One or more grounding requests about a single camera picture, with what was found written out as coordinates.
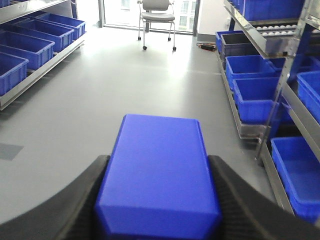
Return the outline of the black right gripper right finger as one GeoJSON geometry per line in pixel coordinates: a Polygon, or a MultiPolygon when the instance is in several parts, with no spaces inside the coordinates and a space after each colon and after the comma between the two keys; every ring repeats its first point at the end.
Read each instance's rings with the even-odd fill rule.
{"type": "Polygon", "coordinates": [[[209,155],[222,212],[218,240],[318,240],[320,230],[270,201],[218,155],[209,155]]]}

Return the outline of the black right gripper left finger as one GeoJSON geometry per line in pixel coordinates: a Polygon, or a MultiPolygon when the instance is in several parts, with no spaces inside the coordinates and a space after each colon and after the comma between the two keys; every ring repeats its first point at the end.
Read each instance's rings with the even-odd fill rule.
{"type": "Polygon", "coordinates": [[[31,210],[0,225],[2,240],[93,240],[94,205],[110,156],[99,155],[77,178],[31,210]]]}

